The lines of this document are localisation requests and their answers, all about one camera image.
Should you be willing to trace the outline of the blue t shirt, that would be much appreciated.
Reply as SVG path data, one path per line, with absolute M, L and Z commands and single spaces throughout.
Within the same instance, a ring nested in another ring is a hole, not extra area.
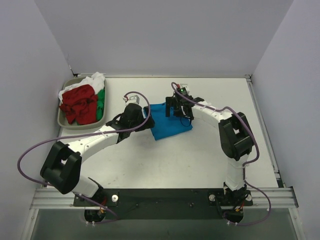
M 166 103 L 151 104 L 150 111 L 155 126 L 150 129 L 156 141 L 173 137 L 192 130 L 193 126 L 189 119 L 173 116 L 170 110 L 170 117 L 166 117 Z

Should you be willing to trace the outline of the grey plastic bin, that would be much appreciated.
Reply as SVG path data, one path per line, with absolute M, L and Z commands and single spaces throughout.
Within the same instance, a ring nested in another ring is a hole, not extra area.
M 73 79 L 83 79 L 85 78 L 84 76 L 82 77 L 76 77 Z M 73 124 L 68 124 L 67 119 L 65 117 L 65 114 L 60 110 L 60 105 L 62 104 L 59 100 L 59 105 L 58 105 L 58 114 L 57 114 L 57 122 L 58 124 L 65 129 L 69 130 L 88 130 L 88 129 L 93 129 L 93 128 L 98 128 L 101 127 L 105 122 L 106 122 L 106 117 L 107 117 L 107 97 L 106 97 L 106 92 L 107 92 L 107 84 L 106 84 L 106 79 L 105 79 L 105 101 L 104 101 L 104 115 L 100 121 L 97 121 L 95 123 L 87 124 L 87 125 L 79 125 L 76 122 Z

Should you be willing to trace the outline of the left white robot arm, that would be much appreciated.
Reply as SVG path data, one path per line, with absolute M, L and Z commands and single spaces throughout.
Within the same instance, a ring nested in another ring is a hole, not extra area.
M 123 113 L 118 114 L 94 133 L 64 144 L 53 144 L 40 170 L 40 176 L 61 194 L 83 195 L 92 206 L 101 203 L 103 187 L 95 180 L 81 174 L 82 164 L 103 149 L 128 138 L 132 132 L 151 129 L 155 122 L 149 106 L 128 103 Z

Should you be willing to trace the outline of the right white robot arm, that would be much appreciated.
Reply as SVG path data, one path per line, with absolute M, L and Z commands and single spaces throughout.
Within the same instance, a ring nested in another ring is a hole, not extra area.
M 186 85 L 177 87 L 173 96 L 165 98 L 165 116 L 171 115 L 190 122 L 201 119 L 218 130 L 221 149 L 228 160 L 224 188 L 231 192 L 243 190 L 244 163 L 255 144 L 246 115 L 229 107 L 216 109 L 203 98 L 192 97 Z

